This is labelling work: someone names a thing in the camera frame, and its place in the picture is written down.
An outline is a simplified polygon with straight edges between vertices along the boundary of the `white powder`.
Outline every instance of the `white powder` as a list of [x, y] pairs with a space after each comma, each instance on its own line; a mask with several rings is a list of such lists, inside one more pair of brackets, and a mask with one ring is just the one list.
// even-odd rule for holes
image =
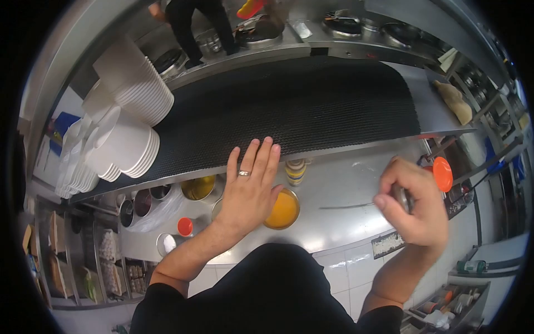
[[169, 234], [163, 239], [163, 247], [165, 247], [167, 254], [176, 248], [176, 240], [174, 240], [172, 235]]

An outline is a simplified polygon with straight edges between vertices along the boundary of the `left hand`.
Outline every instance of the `left hand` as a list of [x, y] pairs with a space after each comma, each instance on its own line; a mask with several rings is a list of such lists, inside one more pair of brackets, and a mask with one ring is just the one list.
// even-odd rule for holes
[[235, 147], [228, 158], [223, 207], [213, 224], [243, 238], [271, 214], [283, 185], [272, 188], [280, 161], [280, 145], [273, 145], [271, 137], [266, 137], [261, 147], [259, 139], [250, 142], [240, 167], [250, 172], [250, 176], [237, 175], [239, 152], [240, 148]]

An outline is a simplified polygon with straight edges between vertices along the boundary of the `chef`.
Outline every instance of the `chef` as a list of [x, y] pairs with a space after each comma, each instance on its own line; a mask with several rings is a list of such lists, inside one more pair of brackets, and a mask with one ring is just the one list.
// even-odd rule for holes
[[195, 9], [204, 14], [214, 26], [227, 55], [232, 55], [239, 50], [234, 41], [222, 0], [171, 0], [165, 3], [167, 6], [164, 11], [161, 1], [150, 5], [148, 10], [156, 20], [170, 24], [178, 44], [189, 57], [184, 65], [185, 68], [189, 69], [203, 64], [200, 60], [202, 52], [191, 31], [191, 18]]
[[[189, 282], [262, 224], [282, 189], [272, 184], [280, 145], [271, 137], [252, 140], [238, 170], [239, 152], [228, 158], [221, 212], [158, 264], [130, 333], [399, 333], [403, 303], [445, 249], [449, 230], [432, 173], [399, 157], [373, 200], [406, 246], [376, 274], [357, 323], [332, 297], [323, 267], [291, 244], [256, 248], [213, 288], [188, 298]], [[394, 183], [414, 197], [412, 214], [388, 195]]]

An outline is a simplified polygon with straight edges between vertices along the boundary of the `stack of white plates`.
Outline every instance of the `stack of white plates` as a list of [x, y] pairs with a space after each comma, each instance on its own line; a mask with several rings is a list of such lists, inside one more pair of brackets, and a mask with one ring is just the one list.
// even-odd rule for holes
[[101, 120], [92, 140], [89, 160], [93, 154], [107, 157], [112, 165], [132, 178], [148, 171], [160, 148], [160, 136], [118, 106]]
[[93, 68], [113, 99], [143, 123], [153, 127], [169, 113], [174, 96], [130, 38], [115, 41]]
[[98, 124], [115, 104], [111, 94], [98, 80], [83, 100], [82, 109], [95, 124]]
[[94, 129], [89, 135], [85, 149], [83, 151], [83, 162], [93, 172], [97, 173], [98, 177], [103, 180], [113, 182], [121, 175], [121, 171], [117, 166], [111, 163], [109, 157], [98, 155], [94, 145], [97, 139], [98, 128]]
[[88, 192], [98, 183], [97, 174], [81, 159], [87, 134], [93, 127], [91, 119], [85, 117], [74, 122], [63, 136], [59, 177], [56, 184], [56, 194], [63, 198], [70, 198], [79, 192]]

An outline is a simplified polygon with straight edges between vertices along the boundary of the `forearm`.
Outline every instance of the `forearm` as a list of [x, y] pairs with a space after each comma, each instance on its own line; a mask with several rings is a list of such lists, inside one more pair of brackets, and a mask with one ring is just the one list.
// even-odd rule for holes
[[376, 274], [362, 314], [384, 305], [402, 305], [410, 298], [417, 283], [436, 262], [443, 247], [406, 244]]
[[152, 17], [157, 21], [167, 22], [167, 18], [165, 17], [165, 13], [161, 10], [161, 5], [159, 4], [159, 2], [150, 5], [148, 7], [148, 10], [150, 11]]
[[243, 236], [222, 229], [217, 221], [204, 231], [177, 246], [155, 268], [150, 284], [165, 283], [187, 297], [189, 282], [206, 263], [239, 242]]

